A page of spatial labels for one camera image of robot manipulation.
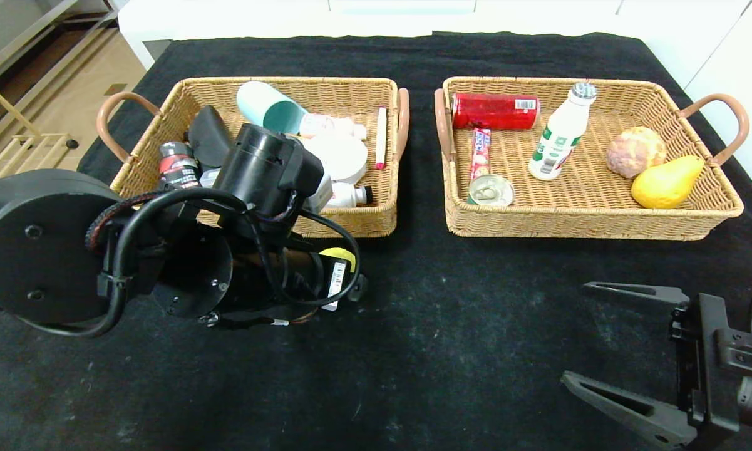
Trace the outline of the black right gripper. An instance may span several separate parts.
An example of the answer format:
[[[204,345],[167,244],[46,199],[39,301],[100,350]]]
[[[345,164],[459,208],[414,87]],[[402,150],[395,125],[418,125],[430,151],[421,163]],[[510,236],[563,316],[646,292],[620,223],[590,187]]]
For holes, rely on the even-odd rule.
[[[725,300],[690,297],[676,286],[590,281],[585,293],[628,305],[679,306],[669,328],[678,350],[678,407],[565,371],[582,402],[656,448],[713,450],[752,428],[752,332],[731,328]]]

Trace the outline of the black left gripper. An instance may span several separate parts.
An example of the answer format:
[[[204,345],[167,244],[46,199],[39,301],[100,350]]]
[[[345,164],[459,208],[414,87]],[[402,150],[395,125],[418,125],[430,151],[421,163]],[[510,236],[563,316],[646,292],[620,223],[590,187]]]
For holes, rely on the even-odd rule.
[[[290,297],[301,301],[339,294],[354,274],[354,254],[344,248],[326,248],[318,253],[286,249],[283,263],[284,289]],[[348,291],[347,300],[359,303],[367,290],[368,279],[365,274],[359,274]]]

